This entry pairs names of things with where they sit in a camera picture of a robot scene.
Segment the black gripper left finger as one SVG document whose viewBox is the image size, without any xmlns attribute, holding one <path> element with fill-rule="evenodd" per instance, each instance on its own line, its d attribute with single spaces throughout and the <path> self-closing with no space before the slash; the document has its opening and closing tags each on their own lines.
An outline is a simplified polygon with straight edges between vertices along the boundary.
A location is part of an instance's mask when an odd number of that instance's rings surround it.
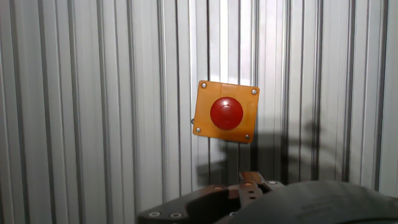
<svg viewBox="0 0 398 224">
<path fill-rule="evenodd" d="M 227 223 L 243 207 L 252 172 L 241 172 L 236 185 L 210 185 L 138 214 L 137 224 Z"/>
</svg>

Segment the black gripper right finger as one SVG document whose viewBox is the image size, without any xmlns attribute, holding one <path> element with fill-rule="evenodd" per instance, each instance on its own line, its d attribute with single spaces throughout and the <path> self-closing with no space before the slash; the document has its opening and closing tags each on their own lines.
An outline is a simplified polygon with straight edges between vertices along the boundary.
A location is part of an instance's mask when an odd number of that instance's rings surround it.
<svg viewBox="0 0 398 224">
<path fill-rule="evenodd" d="M 220 223 L 397 223 L 397 199 L 332 180 L 284 185 L 242 172 L 234 187 L 239 207 Z"/>
</svg>

